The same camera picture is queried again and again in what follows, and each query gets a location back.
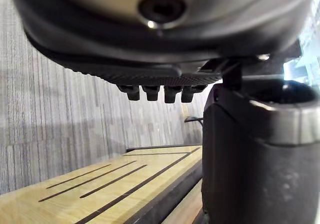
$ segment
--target round hole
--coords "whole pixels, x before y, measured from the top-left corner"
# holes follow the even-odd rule
[[[157,24],[168,24],[180,19],[185,13],[183,0],[142,0],[138,6],[141,16]]]

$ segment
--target black cylinder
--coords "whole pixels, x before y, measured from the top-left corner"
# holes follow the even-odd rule
[[[203,117],[203,209],[210,223],[314,224],[320,105],[297,82],[216,85]]]

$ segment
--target dark stripe on lane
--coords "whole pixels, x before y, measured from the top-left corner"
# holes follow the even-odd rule
[[[86,184],[86,183],[88,183],[88,182],[90,182],[90,181],[96,180],[96,179],[98,179],[98,178],[100,178],[100,177],[102,177],[102,176],[104,176],[104,175],[107,175],[107,174],[109,174],[109,173],[111,173],[111,172],[114,172],[114,171],[116,171],[116,170],[119,170],[120,168],[123,168],[123,167],[125,167],[125,166],[127,166],[127,165],[130,165],[130,164],[134,163],[134,162],[136,162],[136,160],[134,160],[134,161],[132,161],[132,162],[129,162],[129,163],[125,164],[125,165],[122,165],[122,166],[120,166],[120,167],[118,167],[118,168],[116,168],[116,169],[113,169],[113,170],[111,170],[111,171],[108,171],[108,172],[106,172],[106,173],[104,173],[104,174],[98,175],[98,176],[96,176],[96,177],[94,177],[94,178],[92,178],[92,179],[90,179],[90,180],[86,180],[85,182],[82,182],[82,183],[80,183],[80,184],[78,184],[78,185],[75,185],[75,186],[73,186],[73,187],[70,187],[70,188],[68,188],[68,189],[66,189],[66,190],[60,191],[60,192],[58,192],[58,193],[56,193],[56,194],[53,194],[53,195],[48,196],[48,197],[46,197],[46,198],[44,198],[44,199],[41,199],[41,200],[39,200],[39,202],[48,200],[48,199],[53,198],[53,197],[55,197],[55,196],[57,196],[57,195],[63,194],[63,193],[65,193],[65,192],[69,191],[69,190],[75,189],[75,188],[77,188],[77,187],[79,187],[79,186],[81,186],[81,185],[84,185],[84,184]]]
[[[65,181],[63,181],[63,182],[60,182],[60,183],[54,184],[54,185],[52,185],[52,186],[47,187],[47,189],[50,189],[50,188],[55,187],[55,186],[57,186],[57,185],[61,185],[61,184],[66,183],[66,182],[68,182],[68,181],[71,181],[71,180],[77,179],[77,178],[79,178],[79,177],[81,177],[81,176],[84,176],[84,175],[90,174],[90,173],[92,173],[92,172],[94,172],[94,171],[96,171],[96,170],[100,170],[100,169],[105,168],[105,167],[110,166],[110,165],[111,165],[111,164],[109,164],[109,165],[105,165],[105,166],[102,166],[102,167],[100,167],[100,168],[97,168],[97,169],[94,169],[94,170],[92,170],[92,171],[86,172],[85,174],[78,175],[78,176],[73,177],[73,178],[71,178],[71,179],[68,179],[68,180],[65,180]]]
[[[126,176],[131,175],[132,173],[135,173],[136,171],[138,171],[138,170],[140,170],[140,169],[142,169],[142,168],[144,168],[144,167],[146,167],[146,166],[147,166],[147,165],[140,166],[139,168],[137,168],[137,169],[135,169],[135,170],[133,170],[133,171],[130,171],[129,173],[124,174],[124,175],[120,176],[119,178],[114,179],[114,180],[108,182],[107,184],[104,184],[104,185],[98,187],[97,189],[94,189],[94,190],[92,190],[92,191],[90,191],[90,192],[88,192],[88,193],[80,196],[80,198],[87,197],[88,195],[91,195],[91,194],[93,194],[93,193],[95,193],[95,192],[97,192],[97,191],[99,191],[99,190],[107,187],[108,185],[111,185],[111,184],[117,182],[118,180],[121,180],[121,179],[125,178]]]
[[[123,156],[139,156],[139,155],[172,155],[172,154],[188,154],[190,152],[172,152],[172,153],[150,153],[150,154],[131,154]]]
[[[170,169],[171,167],[173,167],[174,165],[178,164],[180,161],[186,159],[188,156],[190,156],[192,153],[194,153],[195,151],[199,150],[200,147],[194,149],[193,151],[189,152],[188,154],[184,155],[183,157],[179,158],[178,160],[176,160],[175,162],[171,163],[170,165],[168,165],[167,167],[165,167],[164,169],[158,171],[156,174],[154,174],[153,176],[149,177],[148,179],[144,180],[143,182],[141,182],[140,184],[136,185],[134,188],[130,189],[129,191],[127,191],[125,194],[122,194],[121,196],[119,196],[118,198],[114,199],[113,201],[109,202],[108,204],[104,205],[103,207],[101,207],[100,209],[96,210],[95,212],[91,213],[90,215],[86,216],[85,218],[79,220],[78,222],[76,222],[75,224],[84,224],[87,223],[88,221],[94,219],[95,217],[97,217],[98,215],[100,215],[101,213],[105,212],[106,210],[108,210],[109,208],[111,208],[112,206],[114,206],[115,204],[117,204],[118,202],[122,201],[123,199],[125,199],[127,196],[131,195],[132,193],[134,193],[136,190],[140,189],[141,187],[143,187],[144,185],[148,184],[150,181],[152,181],[153,179],[155,179],[156,177],[158,177],[159,175],[163,174],[165,171],[167,171],[168,169]]]

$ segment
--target gray carpet wall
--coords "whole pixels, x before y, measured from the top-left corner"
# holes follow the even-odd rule
[[[191,104],[130,102],[115,85],[38,53],[0,0],[0,194],[114,158],[129,147],[200,143],[209,88]]]

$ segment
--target wooden bowling lane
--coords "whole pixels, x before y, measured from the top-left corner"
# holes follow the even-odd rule
[[[174,196],[172,190],[199,180],[201,151],[200,146],[133,150],[4,194],[1,223],[146,223],[155,215],[163,220],[168,213],[155,207]]]
[[[195,185],[162,224],[193,224],[195,222],[202,209],[201,184],[202,180]]]

